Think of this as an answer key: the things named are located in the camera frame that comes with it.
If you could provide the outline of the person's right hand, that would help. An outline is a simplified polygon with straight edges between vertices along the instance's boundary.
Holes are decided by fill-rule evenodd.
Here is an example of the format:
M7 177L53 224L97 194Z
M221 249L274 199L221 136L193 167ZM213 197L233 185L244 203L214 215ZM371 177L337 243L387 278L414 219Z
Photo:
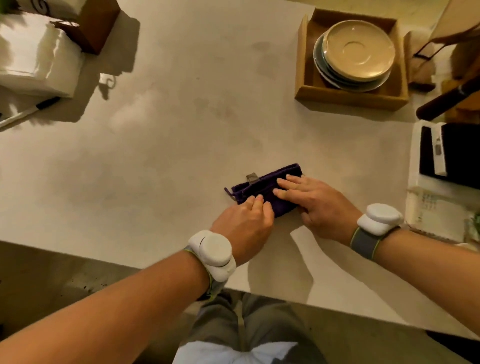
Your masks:
M315 182L315 190L295 191L279 188L273 190L274 195L298 205L300 210L308 210L315 225L315 228L310 230L318 237L349 246L362 212L341 192L323 181L304 175L301 177L287 175L286 178L310 178Z

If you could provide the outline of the person's left hand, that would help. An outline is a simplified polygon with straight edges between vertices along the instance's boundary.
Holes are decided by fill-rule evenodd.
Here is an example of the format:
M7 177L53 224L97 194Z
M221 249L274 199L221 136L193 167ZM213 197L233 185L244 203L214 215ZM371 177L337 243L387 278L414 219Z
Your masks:
M253 212L254 196L240 205L225 209L213 222L210 231L227 238L237 267L252 260L263 248L274 225L275 215L269 202L263 202L261 212Z

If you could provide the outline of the purple fabric pouch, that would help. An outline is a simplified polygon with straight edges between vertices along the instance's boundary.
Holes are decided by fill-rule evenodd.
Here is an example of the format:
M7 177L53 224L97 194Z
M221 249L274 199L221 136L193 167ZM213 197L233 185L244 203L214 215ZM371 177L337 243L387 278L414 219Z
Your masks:
M274 217L279 218L296 209L297 205L292 202L282 200L274 195L273 190L280 188L277 180L286 179L287 175L301 177L302 174L303 171L300 165L295 163L282 167L261 177L258 177L255 173L253 173L246 177L247 181L237 184L230 189L225 187L224 190L238 205L243 204L250 196L256 197L258 195L262 195L264 202L269 202L271 204Z

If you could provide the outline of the person's left forearm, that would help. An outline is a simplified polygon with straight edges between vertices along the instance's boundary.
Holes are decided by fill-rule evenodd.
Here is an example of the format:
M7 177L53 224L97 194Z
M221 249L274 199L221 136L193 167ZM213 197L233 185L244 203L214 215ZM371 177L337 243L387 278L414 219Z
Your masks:
M0 342L0 364L132 364L210 278L180 251Z

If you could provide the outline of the person's right forearm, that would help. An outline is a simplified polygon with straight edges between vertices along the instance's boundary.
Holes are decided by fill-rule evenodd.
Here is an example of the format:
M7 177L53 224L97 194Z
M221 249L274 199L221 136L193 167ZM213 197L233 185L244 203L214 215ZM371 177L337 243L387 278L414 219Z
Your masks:
M479 252L397 229L378 243L372 259L480 338Z

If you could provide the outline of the white left wrist tracker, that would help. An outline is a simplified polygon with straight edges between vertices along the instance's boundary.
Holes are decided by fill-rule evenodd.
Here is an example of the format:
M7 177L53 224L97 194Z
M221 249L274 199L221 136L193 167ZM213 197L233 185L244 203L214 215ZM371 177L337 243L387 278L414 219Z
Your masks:
M230 241L221 234L201 230L190 237L183 250L193 254L209 276L209 286L197 301L212 300L225 287L237 268Z

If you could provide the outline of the white wrist tracker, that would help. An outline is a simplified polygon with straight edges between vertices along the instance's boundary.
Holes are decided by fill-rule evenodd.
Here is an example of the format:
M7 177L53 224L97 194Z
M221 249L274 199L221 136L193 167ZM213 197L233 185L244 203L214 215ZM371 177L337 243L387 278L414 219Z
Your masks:
M193 254L209 276L209 286L197 301L212 300L225 287L237 268L230 241L221 234L201 230L190 237L183 250Z
M357 220L350 248L363 258L373 260L381 241L400 228L403 222L403 215L398 209L384 203L370 204Z

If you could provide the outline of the white right wrist tracker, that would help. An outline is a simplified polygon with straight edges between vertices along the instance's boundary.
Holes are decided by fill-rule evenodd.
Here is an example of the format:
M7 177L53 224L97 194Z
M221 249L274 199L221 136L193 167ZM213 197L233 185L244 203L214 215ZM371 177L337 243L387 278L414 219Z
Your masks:
M381 241L400 228L403 222L403 215L398 209L384 203L370 204L357 220L350 248L363 258L373 260Z

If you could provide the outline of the grey ceramic saucer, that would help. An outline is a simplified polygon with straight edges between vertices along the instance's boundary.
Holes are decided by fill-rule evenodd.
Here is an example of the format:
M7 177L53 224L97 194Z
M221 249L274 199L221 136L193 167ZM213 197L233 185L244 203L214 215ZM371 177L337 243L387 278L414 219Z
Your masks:
M350 80L333 70L323 54L323 40L326 33L322 33L316 40L312 55L317 71L330 85L348 92L366 93L381 87L388 80L392 70L389 70L380 78L368 82Z

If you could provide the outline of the person's grey trousers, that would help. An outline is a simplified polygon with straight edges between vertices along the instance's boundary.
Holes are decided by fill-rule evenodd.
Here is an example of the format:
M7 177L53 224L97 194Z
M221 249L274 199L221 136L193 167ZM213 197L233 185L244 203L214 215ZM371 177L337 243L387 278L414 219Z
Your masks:
M282 362L274 364L327 364L289 303L250 293L243 294L240 302L243 336L233 298L224 290L199 309L187 339L179 348L200 341L247 352L265 343L294 342L297 346Z

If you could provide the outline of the printed paper sheet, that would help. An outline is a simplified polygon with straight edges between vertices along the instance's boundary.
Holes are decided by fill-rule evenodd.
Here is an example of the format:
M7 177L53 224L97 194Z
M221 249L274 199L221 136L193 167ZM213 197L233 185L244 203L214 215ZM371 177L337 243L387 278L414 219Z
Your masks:
M427 191L408 191L405 224L418 234L480 251L480 207Z

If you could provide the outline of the wooden tray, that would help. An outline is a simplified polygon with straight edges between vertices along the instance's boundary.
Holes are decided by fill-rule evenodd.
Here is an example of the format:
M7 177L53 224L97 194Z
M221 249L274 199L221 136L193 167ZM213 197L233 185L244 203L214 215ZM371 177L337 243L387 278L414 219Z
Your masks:
M396 19L314 9L298 28L295 99L385 111L409 101Z

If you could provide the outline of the beige ceramic saucer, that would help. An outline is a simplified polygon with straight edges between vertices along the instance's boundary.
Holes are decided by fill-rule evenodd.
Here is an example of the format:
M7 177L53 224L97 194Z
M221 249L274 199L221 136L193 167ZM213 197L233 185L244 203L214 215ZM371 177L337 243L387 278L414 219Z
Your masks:
M340 21L323 38L323 55L338 74L368 82L391 70L396 48L380 27L361 20Z

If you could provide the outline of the white box with black insert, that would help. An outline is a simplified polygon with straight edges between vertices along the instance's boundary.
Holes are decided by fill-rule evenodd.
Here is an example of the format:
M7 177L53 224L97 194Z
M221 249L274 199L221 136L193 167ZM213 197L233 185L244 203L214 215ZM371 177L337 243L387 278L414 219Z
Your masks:
M480 124L413 124L408 191L480 208Z

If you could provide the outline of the person's white shirt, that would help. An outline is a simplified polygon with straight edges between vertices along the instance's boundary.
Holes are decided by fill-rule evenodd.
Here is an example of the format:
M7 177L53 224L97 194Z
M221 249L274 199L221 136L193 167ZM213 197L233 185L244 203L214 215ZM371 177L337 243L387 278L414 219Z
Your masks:
M176 352L172 364L274 364L281 363L295 342L270 342L250 351L203 341L189 342Z

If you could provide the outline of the wooden chair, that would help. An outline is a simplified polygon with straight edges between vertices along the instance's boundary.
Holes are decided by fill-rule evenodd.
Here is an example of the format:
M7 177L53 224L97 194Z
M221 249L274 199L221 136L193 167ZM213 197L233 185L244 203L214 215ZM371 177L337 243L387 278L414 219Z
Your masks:
M406 33L404 54L416 116L419 107L480 75L480 0L448 0L430 30ZM480 91L432 121L480 125Z

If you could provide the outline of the white pen with black cap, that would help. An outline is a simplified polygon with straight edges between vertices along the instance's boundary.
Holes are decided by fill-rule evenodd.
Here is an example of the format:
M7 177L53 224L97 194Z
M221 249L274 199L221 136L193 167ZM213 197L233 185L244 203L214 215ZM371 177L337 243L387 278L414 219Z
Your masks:
M36 112L47 109L47 108L51 107L52 105L55 105L56 103L58 103L62 99L63 98L60 97L60 96L55 96L55 97L43 100L43 101L33 105L32 107L30 107L28 109L25 109L21 112L18 112L18 113L14 114L14 115L12 115L8 118L2 119L2 120L0 120L0 130L6 128L7 126L9 126L9 125L21 120L21 119L27 118L28 116L30 116L30 115L32 115Z

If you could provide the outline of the brown cardboard box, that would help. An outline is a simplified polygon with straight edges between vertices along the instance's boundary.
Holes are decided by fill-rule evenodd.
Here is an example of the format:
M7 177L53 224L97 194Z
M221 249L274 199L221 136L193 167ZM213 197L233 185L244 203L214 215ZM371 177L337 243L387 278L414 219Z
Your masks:
M99 55L121 12L117 0L15 0L27 13L44 15L85 53Z

